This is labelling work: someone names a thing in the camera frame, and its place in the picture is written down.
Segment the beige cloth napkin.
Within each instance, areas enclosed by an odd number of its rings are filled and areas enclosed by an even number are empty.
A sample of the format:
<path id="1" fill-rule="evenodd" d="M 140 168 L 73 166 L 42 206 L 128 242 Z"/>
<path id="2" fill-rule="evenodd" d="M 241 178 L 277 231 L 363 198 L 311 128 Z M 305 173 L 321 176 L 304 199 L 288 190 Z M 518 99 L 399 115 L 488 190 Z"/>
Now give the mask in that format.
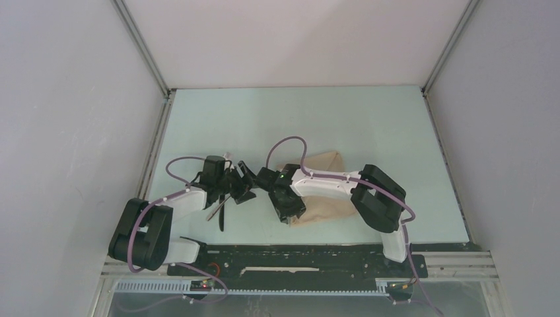
<path id="1" fill-rule="evenodd" d="M 357 176 L 358 172 L 346 173 L 337 151 L 279 164 L 276 170 L 282 170 L 286 164 L 300 165 L 292 177 L 291 188 L 301 196 L 306 206 L 300 218 L 293 217 L 288 225 L 338 219 L 357 212 L 350 201 L 351 190 L 357 183 L 349 179 Z"/>

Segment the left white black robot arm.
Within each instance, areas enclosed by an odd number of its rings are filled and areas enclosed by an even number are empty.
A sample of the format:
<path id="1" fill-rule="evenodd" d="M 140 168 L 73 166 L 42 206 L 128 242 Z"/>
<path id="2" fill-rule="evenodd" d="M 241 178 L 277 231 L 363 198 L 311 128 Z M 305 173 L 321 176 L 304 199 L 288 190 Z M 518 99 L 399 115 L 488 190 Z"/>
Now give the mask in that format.
<path id="1" fill-rule="evenodd" d="M 243 161 L 211 155 L 184 188 L 154 201 L 131 198 L 125 205 L 108 247 L 108 256 L 138 273 L 154 271 L 166 262 L 179 261 L 193 275 L 201 275 L 209 258 L 186 238 L 172 238 L 172 224 L 192 213 L 204 211 L 229 197 L 236 204 L 256 197 L 256 175 Z"/>

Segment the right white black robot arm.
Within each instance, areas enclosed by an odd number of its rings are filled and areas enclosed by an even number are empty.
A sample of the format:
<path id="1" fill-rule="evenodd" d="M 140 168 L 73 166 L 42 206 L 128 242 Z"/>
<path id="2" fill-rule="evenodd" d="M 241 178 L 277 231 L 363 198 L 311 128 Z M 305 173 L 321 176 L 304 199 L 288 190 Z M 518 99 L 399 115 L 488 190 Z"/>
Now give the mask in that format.
<path id="1" fill-rule="evenodd" d="M 401 276 L 410 268 L 402 229 L 406 192 L 377 166 L 329 172 L 286 164 L 282 170 L 262 168 L 255 183 L 268 193 L 283 223 L 293 222 L 308 209 L 316 209 L 321 216 L 326 212 L 357 212 L 366 225 L 380 233 L 385 270 Z"/>

